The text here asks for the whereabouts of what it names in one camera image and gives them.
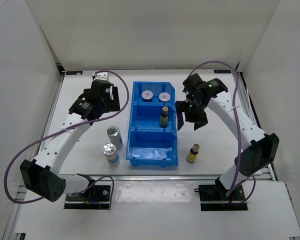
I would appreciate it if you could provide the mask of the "silver-lid bead jar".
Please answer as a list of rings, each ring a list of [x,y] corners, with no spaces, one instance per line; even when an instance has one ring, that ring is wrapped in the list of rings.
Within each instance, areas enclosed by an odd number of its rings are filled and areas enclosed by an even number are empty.
[[[120,163],[120,158],[117,153],[117,148],[113,143],[107,143],[102,147],[102,152],[111,166],[117,166]]]
[[[110,140],[110,142],[118,149],[120,150],[124,144],[121,136],[120,129],[116,125],[111,125],[107,128],[107,136]]]

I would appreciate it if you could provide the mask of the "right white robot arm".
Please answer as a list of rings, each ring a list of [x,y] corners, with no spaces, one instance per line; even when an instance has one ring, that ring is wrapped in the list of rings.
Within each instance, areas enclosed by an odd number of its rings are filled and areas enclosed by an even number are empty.
[[[206,108],[212,110],[232,132],[238,142],[234,164],[215,180],[214,193],[220,200],[228,199],[233,190],[255,172],[274,161],[279,138],[267,134],[235,105],[235,94],[230,94],[218,78],[203,81],[195,73],[183,81],[184,101],[176,101],[177,128],[185,122],[193,123],[194,130],[208,124]]]

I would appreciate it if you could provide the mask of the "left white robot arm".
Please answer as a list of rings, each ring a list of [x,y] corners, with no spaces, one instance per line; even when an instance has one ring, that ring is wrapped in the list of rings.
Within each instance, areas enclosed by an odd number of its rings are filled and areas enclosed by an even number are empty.
[[[94,80],[91,87],[72,104],[59,132],[33,160],[24,160],[20,172],[27,190],[50,202],[63,194],[79,195],[83,200],[95,197],[94,180],[84,174],[59,175],[68,154],[81,136],[104,113],[119,112],[118,88],[105,80]]]

